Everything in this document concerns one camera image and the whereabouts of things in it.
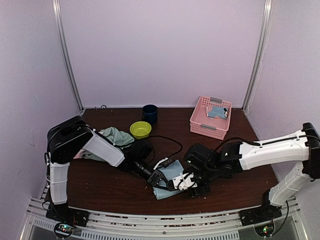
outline pink plastic basket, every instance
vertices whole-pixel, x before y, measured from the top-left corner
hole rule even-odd
[[[228,108],[228,118],[207,117],[207,106]],[[229,101],[201,96],[190,118],[190,132],[223,140],[229,130],[232,104]]]

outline vertical metal post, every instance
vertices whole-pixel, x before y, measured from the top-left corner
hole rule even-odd
[[[55,18],[56,26],[58,28],[60,44],[62,47],[64,65],[65,65],[66,72],[67,72],[69,82],[71,85],[72,93],[74,95],[76,104],[78,105],[79,111],[81,112],[84,109],[84,107],[83,107],[81,99],[80,99],[79,91],[78,91],[77,84],[75,81],[74,72],[72,70],[72,66],[71,66],[71,62],[70,62],[70,57],[69,57],[67,42],[66,42],[66,37],[65,37],[65,31],[64,31],[64,26],[63,26],[63,22],[62,22],[60,0],[52,0],[52,4],[53,4],[54,18]]]
[[[273,0],[265,0],[259,42],[256,50],[256,55],[255,55],[253,69],[250,77],[249,86],[246,91],[245,99],[242,106],[242,109],[245,112],[248,111],[250,100],[252,98],[252,94],[254,93],[254,87],[259,77],[259,67],[261,65],[262,56],[264,54],[265,47],[267,44],[267,37],[268,37],[269,26],[271,21],[272,6],[273,6]]]

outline dark blue mug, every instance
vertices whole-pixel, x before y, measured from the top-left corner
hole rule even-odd
[[[142,121],[149,124],[155,124],[158,121],[158,108],[155,105],[149,104],[142,108]]]

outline gray-green towel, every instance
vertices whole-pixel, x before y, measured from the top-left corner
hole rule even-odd
[[[127,132],[119,131],[115,127],[108,127],[107,129],[103,129],[100,131],[100,133],[105,136],[108,140],[110,140],[112,143],[118,146],[126,145],[133,143],[135,139]],[[96,161],[105,162],[102,158],[92,154],[89,151],[85,151],[82,154],[82,157],[84,159],[93,159]]]

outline white wall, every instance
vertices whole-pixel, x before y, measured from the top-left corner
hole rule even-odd
[[[248,117],[260,139],[279,137],[311,122],[320,132],[320,1],[275,1],[267,50]],[[273,169],[282,180],[294,163]],[[320,182],[297,194],[319,239]]]
[[[46,134],[78,114],[51,0],[0,0],[0,239],[45,184]]]
[[[83,105],[195,106],[204,95],[241,107],[264,2],[61,1]]]

